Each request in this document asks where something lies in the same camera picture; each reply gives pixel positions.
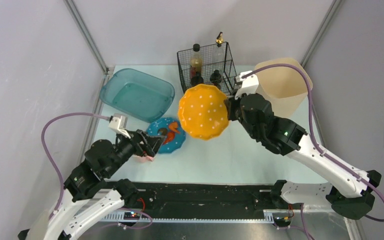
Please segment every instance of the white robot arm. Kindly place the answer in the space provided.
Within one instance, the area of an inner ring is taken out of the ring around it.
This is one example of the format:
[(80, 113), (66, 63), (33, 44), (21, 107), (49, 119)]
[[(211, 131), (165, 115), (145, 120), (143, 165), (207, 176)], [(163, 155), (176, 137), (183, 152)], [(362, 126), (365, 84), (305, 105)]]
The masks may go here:
[(105, 188), (105, 179), (110, 178), (133, 155), (152, 158), (158, 152), (165, 137), (149, 136), (142, 130), (125, 129), (127, 117), (114, 114), (109, 120), (109, 128), (116, 133), (115, 144), (109, 140), (98, 140), (84, 154), (85, 160), (73, 169), (64, 182), (64, 192), (58, 208), (53, 212), (40, 238), (32, 236), (37, 229), (27, 229), (19, 233), (20, 240), (76, 240), (87, 229), (111, 212), (136, 203), (138, 190), (128, 179), (119, 180), (113, 189), (92, 206), (81, 213), (95, 194)]
[[(314, 147), (309, 134), (290, 119), (276, 117), (271, 103), (256, 93), (258, 77), (251, 71), (240, 73), (236, 82), (240, 88), (226, 100), (229, 120), (238, 120), (251, 138), (261, 142), (274, 154), (281, 154), (296, 160), (327, 180), (324, 184), (297, 184), (278, 180), (274, 195), (279, 201), (295, 204), (332, 208), (340, 215), (350, 219), (360, 219), (372, 209), (374, 196), (361, 179), (374, 183), (377, 187), (381, 175), (372, 170), (364, 171), (350, 165), (326, 148), (320, 154)], [(325, 154), (355, 171), (360, 178), (355, 178), (348, 171), (324, 157)]]

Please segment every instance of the wire basket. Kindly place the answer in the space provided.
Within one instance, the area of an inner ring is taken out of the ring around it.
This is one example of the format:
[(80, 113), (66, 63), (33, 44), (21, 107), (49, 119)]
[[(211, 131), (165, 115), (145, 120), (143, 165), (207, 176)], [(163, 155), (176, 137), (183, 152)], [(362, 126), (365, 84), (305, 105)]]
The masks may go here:
[[(228, 42), (223, 42), (220, 48), (223, 48), (224, 51), (224, 61), (212, 62), (213, 54), (217, 47), (217, 44), (201, 46), (199, 52), (202, 56), (202, 69), (201, 77), (204, 79), (204, 84), (213, 85), (210, 82), (210, 76), (213, 74), (214, 70), (219, 70), (222, 81), (220, 83), (221, 91), (226, 95), (232, 95), (235, 89), (235, 77), (236, 69), (235, 64), (233, 63), (231, 49)], [(177, 52), (177, 63), (179, 67), (180, 83), (183, 93), (186, 90), (192, 88), (191, 78), (190, 78), (190, 59), (194, 55), (194, 50), (182, 50)]]

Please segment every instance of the tan plastic cup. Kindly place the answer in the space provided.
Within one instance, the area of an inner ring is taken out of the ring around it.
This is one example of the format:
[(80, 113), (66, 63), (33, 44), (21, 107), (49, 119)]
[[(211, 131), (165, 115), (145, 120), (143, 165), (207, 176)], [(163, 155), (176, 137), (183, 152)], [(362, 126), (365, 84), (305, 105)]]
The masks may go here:
[[(309, 75), (300, 63), (291, 57), (260, 62), (255, 66), (255, 70), (271, 64), (290, 64), (298, 67), (304, 72), (310, 88), (313, 89), (313, 82)], [(273, 67), (260, 71), (256, 75), (259, 81), (257, 93), (270, 101), (275, 116), (291, 117), (308, 94), (304, 79), (290, 67)]]

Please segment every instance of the orange plate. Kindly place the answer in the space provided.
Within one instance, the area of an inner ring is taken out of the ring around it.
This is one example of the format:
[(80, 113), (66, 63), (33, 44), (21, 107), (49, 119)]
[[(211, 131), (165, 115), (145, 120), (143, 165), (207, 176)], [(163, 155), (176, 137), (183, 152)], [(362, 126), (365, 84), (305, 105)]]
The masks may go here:
[(179, 101), (178, 118), (190, 136), (202, 140), (218, 137), (228, 127), (227, 96), (216, 86), (198, 84)]

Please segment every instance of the blue plate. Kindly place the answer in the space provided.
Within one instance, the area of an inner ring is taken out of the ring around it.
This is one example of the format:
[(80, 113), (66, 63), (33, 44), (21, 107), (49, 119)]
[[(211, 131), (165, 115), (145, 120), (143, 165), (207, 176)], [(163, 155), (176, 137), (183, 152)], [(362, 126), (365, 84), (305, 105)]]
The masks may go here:
[(165, 144), (159, 150), (159, 154), (170, 154), (179, 149), (185, 142), (186, 134), (180, 122), (172, 117), (162, 117), (152, 122), (146, 130), (150, 136), (166, 136)]

